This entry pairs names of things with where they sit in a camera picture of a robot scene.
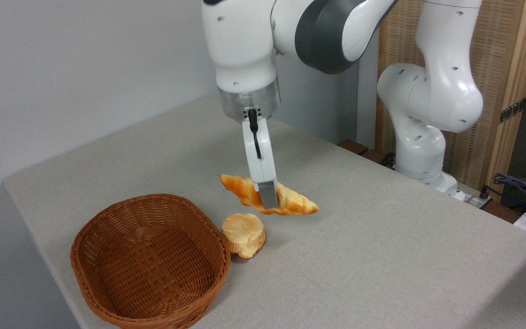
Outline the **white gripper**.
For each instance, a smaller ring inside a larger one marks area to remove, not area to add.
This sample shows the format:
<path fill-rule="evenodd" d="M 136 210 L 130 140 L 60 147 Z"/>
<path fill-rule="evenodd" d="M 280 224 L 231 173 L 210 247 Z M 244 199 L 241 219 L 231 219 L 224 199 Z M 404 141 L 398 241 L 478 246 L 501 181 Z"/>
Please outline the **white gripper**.
<path fill-rule="evenodd" d="M 275 160 L 272 152 L 267 119 L 257 119 L 257 124 L 257 143 L 255 143 L 254 133 L 250 129 L 250 121 L 246 118 L 242 122 L 243 140 L 250 178 L 254 183 L 257 183 L 263 208 L 277 208 L 279 206 L 279 201 L 275 187 Z"/>

